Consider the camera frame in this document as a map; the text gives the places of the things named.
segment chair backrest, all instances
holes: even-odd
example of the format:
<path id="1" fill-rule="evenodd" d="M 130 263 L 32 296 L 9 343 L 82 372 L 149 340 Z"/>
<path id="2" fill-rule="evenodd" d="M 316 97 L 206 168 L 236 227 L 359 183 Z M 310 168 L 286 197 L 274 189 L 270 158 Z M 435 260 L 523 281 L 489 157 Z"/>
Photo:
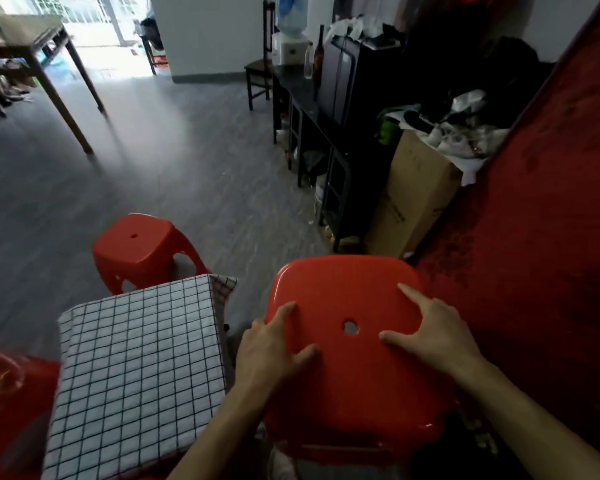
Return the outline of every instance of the chair backrest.
<path id="1" fill-rule="evenodd" d="M 276 31 L 276 3 L 267 0 L 262 1 L 262 59 L 268 60 L 271 52 L 273 52 L 273 45 L 271 37 Z"/>

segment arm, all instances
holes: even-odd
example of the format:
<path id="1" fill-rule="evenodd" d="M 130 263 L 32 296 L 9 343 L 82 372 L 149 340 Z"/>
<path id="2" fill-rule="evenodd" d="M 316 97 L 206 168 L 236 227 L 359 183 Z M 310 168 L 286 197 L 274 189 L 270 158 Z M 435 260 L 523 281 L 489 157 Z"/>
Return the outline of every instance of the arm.
<path id="1" fill-rule="evenodd" d="M 273 391 L 306 366 L 318 353 L 308 346 L 289 354 L 285 321 L 295 303 L 281 306 L 264 325 L 255 320 L 244 332 L 238 350 L 235 385 L 168 480 L 215 480 L 228 464 L 243 436 L 258 421 Z"/>
<path id="2" fill-rule="evenodd" d="M 457 310 L 406 285 L 420 307 L 413 335 L 383 331 L 382 341 L 404 348 L 445 372 L 471 394 L 535 480 L 600 480 L 600 453 L 551 416 L 481 354 Z"/>

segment gray floor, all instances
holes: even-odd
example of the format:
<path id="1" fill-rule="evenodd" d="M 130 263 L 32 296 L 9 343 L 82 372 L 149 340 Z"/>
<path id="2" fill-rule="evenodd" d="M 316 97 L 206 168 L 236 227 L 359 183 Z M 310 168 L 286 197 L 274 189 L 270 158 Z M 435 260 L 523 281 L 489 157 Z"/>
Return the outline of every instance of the gray floor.
<path id="1" fill-rule="evenodd" d="M 56 354 L 56 318 L 109 295 L 91 244 L 129 212 L 166 218 L 215 273 L 236 276 L 227 322 L 263 315 L 277 271 L 327 254 L 309 189 L 272 145 L 271 103 L 243 84 L 165 77 L 59 88 L 96 151 L 89 161 L 39 90 L 0 119 L 0 349 Z"/>

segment brown bottle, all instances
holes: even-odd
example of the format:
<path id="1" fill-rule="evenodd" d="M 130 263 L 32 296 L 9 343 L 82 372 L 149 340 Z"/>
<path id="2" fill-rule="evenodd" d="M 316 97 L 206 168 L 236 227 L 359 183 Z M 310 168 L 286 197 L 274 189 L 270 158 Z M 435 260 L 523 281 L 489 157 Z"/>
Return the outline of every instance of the brown bottle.
<path id="1" fill-rule="evenodd" d="M 318 47 L 315 48 L 313 54 L 313 100 L 318 99 L 318 90 L 322 83 L 322 61 L 324 60 L 324 46 L 322 45 L 322 37 L 324 35 L 324 25 L 320 25 L 320 39 L 318 39 Z"/>

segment checkered cloth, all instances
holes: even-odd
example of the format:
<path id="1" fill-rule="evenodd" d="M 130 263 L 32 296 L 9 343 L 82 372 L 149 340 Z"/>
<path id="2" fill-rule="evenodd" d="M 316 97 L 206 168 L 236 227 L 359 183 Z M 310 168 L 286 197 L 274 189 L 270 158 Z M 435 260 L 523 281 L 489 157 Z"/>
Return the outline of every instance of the checkered cloth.
<path id="1" fill-rule="evenodd" d="M 131 477 L 193 443 L 224 398 L 221 334 L 235 285 L 202 275 L 61 316 L 43 480 Z"/>

